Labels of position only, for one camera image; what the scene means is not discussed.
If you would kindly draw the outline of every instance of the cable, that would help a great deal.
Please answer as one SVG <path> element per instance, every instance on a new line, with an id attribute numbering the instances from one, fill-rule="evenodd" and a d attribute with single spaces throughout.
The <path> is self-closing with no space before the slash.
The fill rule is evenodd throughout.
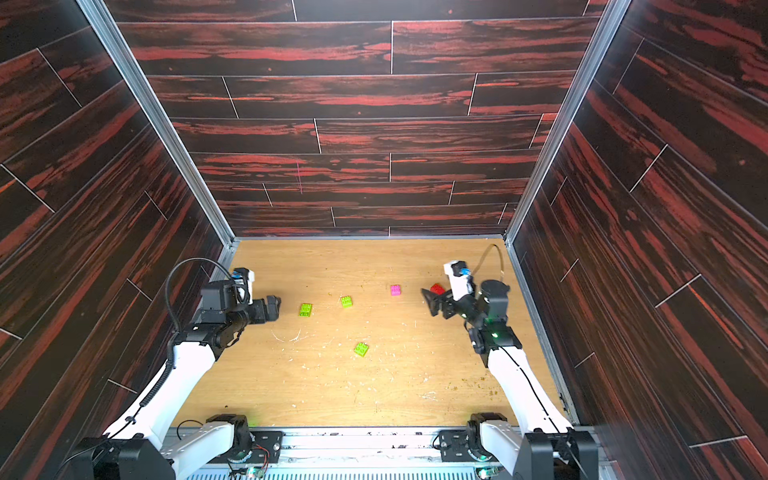
<path id="1" fill-rule="evenodd" d="M 52 477 L 52 478 L 58 478 L 58 475 L 61 473 L 61 470 L 63 470 L 63 469 L 64 469 L 64 467 L 65 467 L 65 466 L 66 466 L 66 465 L 67 465 L 69 462 L 71 462 L 71 460 L 72 460 L 74 457 L 77 457 L 77 456 L 79 456 L 79 455 L 82 455 L 82 454 L 84 454 L 84 453 L 86 453 L 86 452 L 89 452 L 89 451 L 93 451 L 93 450 L 95 450 L 95 449 L 99 448 L 99 447 L 100 447 L 100 446 L 102 446 L 103 444 L 105 444 L 105 443 L 109 442 L 110 440 L 112 440 L 114 437 L 118 436 L 118 435 L 120 434 L 120 432 L 122 432 L 123 430 L 125 430 L 126 428 L 128 428 L 128 426 L 129 426 L 129 425 L 133 425 L 134 423 L 136 423 L 136 415 L 138 415 L 138 414 L 139 414 L 139 412 L 141 411 L 141 409 L 142 409 L 142 408 L 143 408 L 142 406 L 139 406 L 139 409 L 136 411 L 136 413 L 134 413 L 132 416 L 126 417 L 125 419 L 127 420 L 127 422 L 125 422 L 125 425 L 123 425 L 123 426 L 122 426 L 122 427 L 121 427 L 119 430 L 117 430 L 115 433 L 113 433 L 113 434 L 112 434 L 112 436 L 110 436 L 110 437 L 107 437 L 106 439 L 104 439 L 103 441 L 101 441 L 101 442 L 97 443 L 96 445 L 94 445 L 94 446 L 92 446 L 92 447 L 89 447 L 89 448 L 87 448 L 87 449 L 85 449 L 85 450 L 82 450 L 82 451 L 80 451 L 80 452 L 77 452 L 77 453 L 75 453 L 75 454 L 73 454 L 73 455 L 70 455 L 70 457 L 69 457 L 69 458 L 67 458 L 66 460 L 64 460 L 64 461 L 61 463 L 61 465 L 59 465 L 59 467 L 58 467 L 58 470 L 56 471 L 56 474 L 55 474 L 55 475 L 53 475 L 53 477 Z"/>
<path id="2" fill-rule="evenodd" d="M 170 273 L 167 277 L 165 277 L 165 306 L 168 308 L 168 315 L 170 316 L 170 321 L 174 324 L 174 334 L 171 336 L 171 338 L 168 340 L 167 344 L 167 360 L 165 362 L 165 368 L 163 369 L 163 372 L 160 374 L 160 378 L 157 379 L 152 389 L 147 393 L 147 395 L 141 400 L 139 403 L 140 406 L 147 406 L 149 405 L 149 402 L 152 401 L 155 395 L 157 395 L 157 392 L 160 391 L 160 388 L 165 384 L 165 381 L 168 380 L 168 377 L 170 376 L 170 373 L 174 370 L 175 364 L 175 358 L 174 358 L 174 344 L 176 342 L 176 337 L 178 336 L 179 332 L 181 331 L 181 321 L 179 320 L 179 316 L 174 312 L 174 308 L 170 304 L 170 281 L 174 276 L 174 273 L 176 273 L 176 270 L 179 270 L 179 267 L 184 265 L 187 262 L 192 262 L 195 260 L 202 260 L 205 262 L 211 262 L 213 265 L 219 268 L 222 272 L 224 272 L 225 275 L 227 275 L 227 278 L 232 280 L 232 275 L 227 271 L 226 268 L 224 268 L 221 263 L 218 263 L 216 261 L 211 260 L 210 258 L 204 258 L 204 257 L 192 257 L 187 258 L 186 260 L 182 260 L 179 263 L 174 266 L 173 269 L 171 269 Z"/>
<path id="3" fill-rule="evenodd" d="M 547 412 L 547 409 L 546 409 L 546 407 L 544 407 L 544 403 L 542 403 L 542 402 L 541 402 L 541 399 L 540 399 L 540 398 L 538 398 L 538 395 L 536 395 L 536 389 L 534 389 L 534 388 L 533 388 L 533 383 L 531 382 L 531 379 L 529 379 L 529 378 L 528 378 L 528 375 L 525 373 L 525 370 L 523 370 L 523 369 L 520 367 L 520 364 L 519 364 L 519 363 L 517 363 L 517 362 L 515 361 L 515 359 L 513 359 L 513 358 L 512 358 L 512 355 L 510 355 L 510 354 L 509 354 L 509 352 L 508 352 L 508 351 L 507 351 L 507 350 L 506 350 L 506 349 L 505 349 L 503 346 L 502 346 L 502 347 L 499 347 L 499 350 L 501 350 L 502 352 L 506 353 L 506 354 L 507 354 L 507 356 L 509 357 L 509 359 L 512 361 L 512 363 L 514 363 L 514 364 L 515 364 L 515 366 L 517 366 L 517 367 L 520 369 L 520 373 L 522 373 L 522 374 L 523 374 L 523 376 L 525 377 L 525 379 L 528 381 L 528 386 L 530 386 L 530 387 L 531 387 L 531 391 L 533 392 L 533 396 L 534 396 L 534 397 L 536 397 L 536 400 L 538 401 L 538 404 L 541 406 L 541 409 L 542 409 L 542 410 L 544 410 L 544 414 L 545 414 L 545 415 L 547 416 L 547 418 L 549 419 L 549 422 L 550 422 L 550 423 L 552 424 L 552 426 L 554 427 L 554 430 L 555 430 L 557 433 L 560 433 L 560 429 L 558 429 L 558 426 L 557 426 L 557 425 L 555 425 L 555 424 L 554 424 L 554 422 L 552 421 L 552 418 L 549 416 L 549 412 Z"/>
<path id="4" fill-rule="evenodd" d="M 502 250 L 498 248 L 498 245 L 496 245 L 495 243 L 491 243 L 490 245 L 488 245 L 488 247 L 482 253 L 482 256 L 480 257 L 480 261 L 478 262 L 478 266 L 475 267 L 474 276 L 477 276 L 478 270 L 480 270 L 480 266 L 482 266 L 482 263 L 485 261 L 485 257 L 488 255 L 488 252 L 491 251 L 491 247 L 495 247 L 496 252 L 498 253 L 498 269 L 502 273 L 502 282 L 504 282 L 504 260 L 502 258 Z"/>
<path id="5" fill-rule="evenodd" d="M 226 268 L 224 268 L 221 263 L 218 263 L 217 261 L 211 260 L 210 258 L 204 258 L 204 257 L 192 257 L 187 258 L 186 260 L 182 260 L 179 263 L 176 264 L 176 266 L 170 271 L 168 276 L 165 278 L 165 306 L 168 308 L 168 315 L 170 315 L 170 321 L 174 323 L 174 328 L 177 332 L 181 331 L 181 321 L 179 320 L 179 316 L 174 312 L 174 308 L 170 304 L 170 280 L 173 278 L 174 273 L 176 273 L 176 270 L 179 270 L 179 267 L 184 265 L 187 262 L 192 262 L 195 260 L 202 260 L 205 262 L 211 262 L 213 265 L 218 267 L 219 270 L 224 272 L 224 275 L 227 276 L 229 280 L 232 280 L 232 275 L 227 271 Z"/>
<path id="6" fill-rule="evenodd" d="M 184 420 L 182 423 L 176 425 L 176 436 L 179 437 L 179 440 L 181 440 L 181 435 L 179 435 L 179 427 L 181 427 L 183 424 L 187 422 L 197 422 L 200 424 L 200 426 L 203 426 L 203 423 L 199 420 L 195 420 L 195 419 Z"/>

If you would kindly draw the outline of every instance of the metal rail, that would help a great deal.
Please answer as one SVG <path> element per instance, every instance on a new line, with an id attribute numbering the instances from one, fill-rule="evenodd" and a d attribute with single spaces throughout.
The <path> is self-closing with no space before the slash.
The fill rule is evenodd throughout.
<path id="1" fill-rule="evenodd" d="M 76 0 L 225 247 L 235 237 L 103 0 Z"/>

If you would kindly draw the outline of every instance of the metal base plate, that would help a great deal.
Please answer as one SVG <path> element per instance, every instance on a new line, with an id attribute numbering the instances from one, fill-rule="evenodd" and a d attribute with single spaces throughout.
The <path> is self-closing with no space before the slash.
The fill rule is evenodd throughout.
<path id="1" fill-rule="evenodd" d="M 440 458 L 444 462 L 476 462 L 469 452 L 469 443 L 466 429 L 440 430 Z M 488 462 L 497 462 L 496 457 L 491 457 Z"/>
<path id="2" fill-rule="evenodd" d="M 254 445 L 258 445 L 259 447 L 262 447 L 266 449 L 270 453 L 270 460 L 269 463 L 272 465 L 273 463 L 278 463 L 280 460 L 280 453 L 283 451 L 283 433 L 275 430 L 271 430 L 268 432 L 265 432 L 263 430 L 250 430 L 250 434 L 253 435 L 253 443 Z M 255 464 L 262 464 L 264 463 L 264 456 L 266 453 L 262 449 L 253 448 L 253 454 L 250 456 L 250 458 L 243 462 L 243 463 L 232 463 L 232 465 L 255 465 Z M 210 462 L 209 464 L 212 465 L 226 465 L 227 464 L 227 457 L 224 455 L 219 455 Z"/>

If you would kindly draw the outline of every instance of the enclosure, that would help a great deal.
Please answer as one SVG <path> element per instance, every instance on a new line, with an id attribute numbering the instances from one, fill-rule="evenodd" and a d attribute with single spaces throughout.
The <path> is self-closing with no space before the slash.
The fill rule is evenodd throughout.
<path id="1" fill-rule="evenodd" d="M 437 462 L 433 432 L 514 418 L 420 292 L 492 244 L 477 280 L 601 478 L 768 478 L 767 6 L 0 0 L 0 478 L 73 478 L 190 257 L 283 305 L 169 435 L 242 413 Z M 184 321 L 213 275 L 177 272 Z"/>

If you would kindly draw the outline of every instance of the wooden floor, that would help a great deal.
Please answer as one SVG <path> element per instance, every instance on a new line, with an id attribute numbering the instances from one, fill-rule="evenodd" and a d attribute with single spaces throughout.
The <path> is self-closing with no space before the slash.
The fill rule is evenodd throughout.
<path id="1" fill-rule="evenodd" d="M 496 243 L 511 286 L 509 325 L 550 398 L 559 405 L 509 258 L 490 240 L 251 240 L 232 267 L 256 272 L 254 296 L 283 299 L 280 319 L 249 326 L 191 393 L 176 418 L 222 412 L 251 425 L 463 425 L 473 412 L 514 421 L 502 389 L 474 353 L 459 317 L 431 317 L 421 288 L 448 285 L 442 264 L 475 269 Z M 499 278 L 492 250 L 477 284 Z M 402 287 L 391 296 L 389 286 Z M 339 298 L 350 295 L 353 306 Z M 298 316 L 312 303 L 310 318 Z M 353 349 L 370 347 L 365 357 Z"/>

